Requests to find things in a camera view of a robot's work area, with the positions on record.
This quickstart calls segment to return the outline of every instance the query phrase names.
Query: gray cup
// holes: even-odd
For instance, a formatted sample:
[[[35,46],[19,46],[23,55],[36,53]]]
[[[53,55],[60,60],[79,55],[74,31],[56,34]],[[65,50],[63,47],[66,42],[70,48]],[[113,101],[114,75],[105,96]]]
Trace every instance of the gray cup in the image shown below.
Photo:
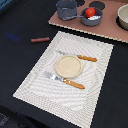
[[[56,4],[57,14],[63,20],[65,17],[77,15],[77,2],[75,0],[60,0]]]

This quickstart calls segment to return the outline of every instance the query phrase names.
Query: knife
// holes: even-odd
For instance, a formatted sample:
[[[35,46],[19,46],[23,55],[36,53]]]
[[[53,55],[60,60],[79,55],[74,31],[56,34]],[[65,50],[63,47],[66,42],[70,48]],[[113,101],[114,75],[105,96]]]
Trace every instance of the knife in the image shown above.
[[[63,54],[63,55],[74,55],[74,54],[69,54],[69,53],[65,53],[65,52],[61,52],[61,51],[56,51],[60,54]],[[82,55],[75,55],[77,56],[79,59],[83,59],[83,60],[88,60],[88,61],[93,61],[93,62],[96,62],[97,59],[96,58],[92,58],[92,57],[87,57],[87,56],[82,56]]]

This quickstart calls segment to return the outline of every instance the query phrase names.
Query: pink surface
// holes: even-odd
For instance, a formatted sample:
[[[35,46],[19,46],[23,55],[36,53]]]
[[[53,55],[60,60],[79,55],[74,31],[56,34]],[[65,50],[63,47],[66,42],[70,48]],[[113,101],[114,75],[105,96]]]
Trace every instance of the pink surface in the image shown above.
[[[77,8],[77,14],[79,15],[84,8],[89,7],[89,4],[94,0],[86,0],[85,4]],[[105,9],[103,9],[103,18],[99,25],[94,27],[85,26],[81,23],[80,18],[75,18],[70,21],[61,20],[57,12],[49,20],[49,24],[66,27],[69,29],[94,34],[97,36],[103,36],[105,38],[110,38],[114,40],[119,40],[122,42],[128,42],[128,31],[120,28],[116,23],[116,18],[118,16],[117,11],[119,7],[127,4],[114,1],[101,1],[105,4]]]

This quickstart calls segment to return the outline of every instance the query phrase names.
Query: gray container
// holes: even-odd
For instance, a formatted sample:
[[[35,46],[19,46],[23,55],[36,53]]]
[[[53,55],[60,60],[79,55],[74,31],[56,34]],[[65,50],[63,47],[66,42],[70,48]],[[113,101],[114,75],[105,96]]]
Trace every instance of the gray container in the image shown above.
[[[100,9],[95,8],[95,16],[100,16],[100,18],[95,19],[95,20],[89,20],[88,18],[85,17],[85,11],[87,9],[88,8],[85,8],[81,12],[81,16],[83,16],[83,17],[81,17],[81,22],[87,26],[96,26],[96,25],[100,24],[100,22],[102,20],[103,12]]]
[[[75,0],[60,0],[56,4],[57,14],[63,20],[65,17],[77,15],[77,2]]]

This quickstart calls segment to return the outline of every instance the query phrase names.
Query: bowl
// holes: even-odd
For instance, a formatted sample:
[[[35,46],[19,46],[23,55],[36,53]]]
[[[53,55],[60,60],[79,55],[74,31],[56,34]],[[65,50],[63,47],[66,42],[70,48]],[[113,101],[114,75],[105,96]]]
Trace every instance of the bowl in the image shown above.
[[[57,74],[63,78],[77,77],[83,69],[81,60],[73,55],[64,55],[55,63]]]
[[[87,26],[96,26],[96,25],[100,24],[100,22],[102,20],[103,12],[98,8],[94,8],[95,9],[95,16],[100,16],[100,18],[95,19],[95,20],[90,20],[90,19],[85,17],[85,11],[87,9],[88,8],[85,8],[81,11],[81,15],[83,16],[83,17],[81,17],[81,22]]]
[[[118,9],[118,17],[119,17],[120,25],[124,29],[128,30],[128,4],[121,6]]]

